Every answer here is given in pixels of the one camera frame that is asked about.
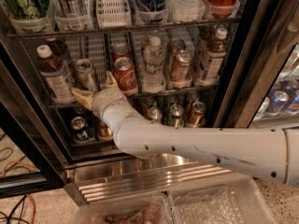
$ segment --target white robotic arm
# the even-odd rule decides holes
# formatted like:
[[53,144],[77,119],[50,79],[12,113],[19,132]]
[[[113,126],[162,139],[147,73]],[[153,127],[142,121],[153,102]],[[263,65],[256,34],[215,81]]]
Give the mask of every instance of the white robotic arm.
[[298,130],[163,126],[144,119],[116,87],[95,94],[92,111],[113,132],[116,146],[138,158],[174,154],[299,187]]

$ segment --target refrigerator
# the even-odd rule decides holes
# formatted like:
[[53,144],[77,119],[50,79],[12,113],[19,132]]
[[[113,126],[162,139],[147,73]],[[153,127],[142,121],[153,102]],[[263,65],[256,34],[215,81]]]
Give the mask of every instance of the refrigerator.
[[[143,91],[136,70],[138,93],[129,100],[138,108],[146,96],[155,96],[162,103],[167,95],[177,94],[183,101],[188,91],[198,91],[207,106],[206,127],[263,128],[253,120],[298,42],[299,0],[238,0],[238,11],[230,18],[153,24],[135,20],[133,1],[127,0],[132,20],[124,26],[105,27],[105,21],[98,17],[99,8],[90,8],[96,7],[97,0],[89,0],[91,19],[83,31],[56,26],[46,33],[20,33],[16,24],[17,31],[1,22],[0,127],[36,167],[31,174],[2,178],[1,197],[64,188],[74,202],[86,205],[142,192],[165,191],[177,184],[211,176],[217,179],[230,173],[216,162],[205,164],[168,154],[141,160],[123,153],[113,141],[98,140],[96,134],[93,140],[74,143],[70,120],[78,103],[56,105],[37,70],[36,48],[46,38],[66,37],[73,60],[87,58],[96,64],[98,82],[104,89],[114,43],[126,42],[138,63],[138,42],[145,31],[163,31],[164,41],[181,35],[188,40],[188,48],[195,51],[200,29],[224,25],[228,29],[228,52],[216,84],[205,87],[191,84],[179,90],[165,84],[161,92],[148,94]],[[7,14],[2,6],[0,21],[7,21]],[[271,128],[272,119],[267,120],[267,128]],[[283,119],[284,127],[291,127],[290,123],[296,126],[295,120],[296,116]]]

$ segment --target open refrigerator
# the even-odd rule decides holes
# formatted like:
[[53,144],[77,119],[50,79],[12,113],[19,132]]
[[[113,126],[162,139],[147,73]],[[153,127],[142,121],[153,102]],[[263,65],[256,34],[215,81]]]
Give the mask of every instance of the open refrigerator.
[[[212,196],[220,187],[226,187],[235,193],[235,201],[245,220],[257,217],[260,219],[255,223],[275,223],[253,179],[222,169],[216,162],[205,164],[168,154],[140,160],[121,152],[113,141],[99,140],[96,125],[93,125],[94,139],[74,142],[69,123],[78,104],[56,105],[51,100],[36,69],[39,62],[36,48],[44,44],[46,38],[64,36],[73,60],[87,58],[93,62],[100,87],[104,89],[106,70],[111,70],[111,48],[114,44],[126,43],[134,54],[138,80],[138,93],[129,100],[139,110],[143,97],[155,96],[162,103],[166,96],[176,94],[183,102],[188,91],[198,91],[207,106],[206,127],[277,127],[269,124],[270,118],[254,120],[254,117],[296,49],[298,1],[238,0],[233,17],[212,19],[205,16],[208,11],[203,10],[203,17],[196,21],[144,24],[135,15],[138,11],[134,0],[124,0],[121,16],[101,10],[108,0],[86,0],[90,13],[82,18],[87,27],[83,31],[65,28],[65,21],[55,9],[47,16],[48,23],[54,25],[44,33],[24,33],[18,30],[21,29],[18,24],[14,24],[16,30],[8,29],[2,22],[0,126],[37,171],[17,175],[17,178],[2,178],[1,197],[64,188],[74,202],[82,206],[83,216],[90,211],[90,206],[92,210],[106,208],[110,215],[110,209],[119,208],[115,206],[119,200],[123,200],[120,203],[123,209],[127,200],[143,208],[145,200],[157,197],[170,216],[165,223],[181,223],[175,202],[177,197],[186,193]],[[171,10],[167,12],[166,15],[173,16]],[[2,5],[0,16],[1,21],[7,20],[5,5]],[[140,42],[146,31],[159,29],[164,43],[173,37],[182,38],[187,49],[194,52],[200,29],[215,25],[228,29],[228,52],[217,83],[204,87],[190,82],[181,89],[174,89],[165,74],[158,93],[149,94],[144,90],[138,67],[142,66]],[[281,127],[295,127],[297,117],[282,118]],[[267,126],[261,124],[265,120],[268,120]],[[244,196],[250,200],[252,210],[242,200]]]

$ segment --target white bottle cap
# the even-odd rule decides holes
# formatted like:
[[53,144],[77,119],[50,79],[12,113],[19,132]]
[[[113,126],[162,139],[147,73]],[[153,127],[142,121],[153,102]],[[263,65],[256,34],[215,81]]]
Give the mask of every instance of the white bottle cap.
[[215,36],[216,38],[223,40],[227,36],[227,30],[224,27],[218,28]]
[[47,38],[46,41],[55,41],[57,38]]
[[161,44],[161,39],[157,36],[150,37],[149,42],[153,47],[157,47]]
[[40,58],[48,58],[52,54],[50,47],[47,45],[41,45],[36,50]]

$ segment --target robotic arm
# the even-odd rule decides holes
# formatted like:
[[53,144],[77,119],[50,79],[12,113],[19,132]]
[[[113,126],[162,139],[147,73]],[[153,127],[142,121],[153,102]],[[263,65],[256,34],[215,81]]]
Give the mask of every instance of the robotic arm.
[[299,187],[298,130],[163,126],[144,119],[117,87],[95,94],[90,109],[113,132],[115,145],[138,158],[168,153]]

